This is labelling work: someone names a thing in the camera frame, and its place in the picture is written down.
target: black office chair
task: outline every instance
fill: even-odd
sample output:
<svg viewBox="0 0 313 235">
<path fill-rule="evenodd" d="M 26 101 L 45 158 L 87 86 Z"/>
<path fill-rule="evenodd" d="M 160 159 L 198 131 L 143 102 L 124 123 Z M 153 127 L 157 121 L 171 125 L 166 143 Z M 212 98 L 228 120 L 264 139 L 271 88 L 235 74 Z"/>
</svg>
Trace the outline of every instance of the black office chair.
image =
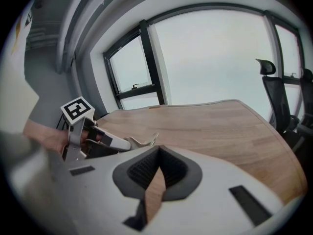
<svg viewBox="0 0 313 235">
<path fill-rule="evenodd" d="M 313 139 L 313 73 L 303 70 L 300 86 L 304 104 L 304 116 L 297 127 L 297 132 L 304 138 Z"/>
<path fill-rule="evenodd" d="M 275 65 L 268 60 L 257 61 L 261 64 L 260 74 L 273 111 L 275 130 L 284 138 L 293 149 L 301 136 L 293 132 L 299 123 L 299 119 L 290 114 L 285 85 L 280 77 L 269 77 L 276 72 Z"/>
</svg>

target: chair backrest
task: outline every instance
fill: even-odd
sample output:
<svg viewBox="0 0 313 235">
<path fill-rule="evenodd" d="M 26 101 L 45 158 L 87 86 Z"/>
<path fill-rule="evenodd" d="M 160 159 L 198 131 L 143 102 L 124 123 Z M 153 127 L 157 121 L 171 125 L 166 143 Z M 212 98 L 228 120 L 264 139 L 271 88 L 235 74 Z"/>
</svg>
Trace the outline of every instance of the chair backrest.
<svg viewBox="0 0 313 235">
<path fill-rule="evenodd" d="M 313 74 L 308 69 L 303 70 L 300 86 L 303 97 L 304 112 L 313 115 Z"/>
<path fill-rule="evenodd" d="M 260 74 L 268 95 L 274 116 L 274 128 L 279 134 L 283 134 L 291 120 L 290 110 L 283 80 L 280 77 L 268 77 L 276 72 L 275 65 L 268 60 L 257 59 L 261 64 Z"/>
</svg>

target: gray wall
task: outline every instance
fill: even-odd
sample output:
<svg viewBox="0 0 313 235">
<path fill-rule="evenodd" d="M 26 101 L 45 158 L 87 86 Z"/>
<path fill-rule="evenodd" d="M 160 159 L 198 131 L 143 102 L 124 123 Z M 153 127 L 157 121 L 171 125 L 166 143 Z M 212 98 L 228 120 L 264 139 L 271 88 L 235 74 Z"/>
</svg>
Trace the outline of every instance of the gray wall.
<svg viewBox="0 0 313 235">
<path fill-rule="evenodd" d="M 30 119 L 55 128 L 62 114 L 60 107 L 75 98 L 71 74 L 55 72 L 56 47 L 32 49 L 25 54 L 25 78 L 39 101 Z"/>
</svg>

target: wooden desk surface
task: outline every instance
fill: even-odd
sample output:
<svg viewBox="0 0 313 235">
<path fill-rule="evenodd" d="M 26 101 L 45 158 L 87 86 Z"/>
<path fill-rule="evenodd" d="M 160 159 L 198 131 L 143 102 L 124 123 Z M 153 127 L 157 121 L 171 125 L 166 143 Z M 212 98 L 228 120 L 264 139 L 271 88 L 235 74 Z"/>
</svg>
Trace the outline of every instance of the wooden desk surface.
<svg viewBox="0 0 313 235">
<path fill-rule="evenodd" d="M 99 127 L 124 138 L 171 145 L 231 162 L 272 189 L 287 204 L 307 191 L 300 163 L 283 138 L 253 109 L 238 100 L 191 106 L 154 106 L 118 110 Z M 165 190 L 159 170 L 146 190 L 148 220 Z"/>
</svg>

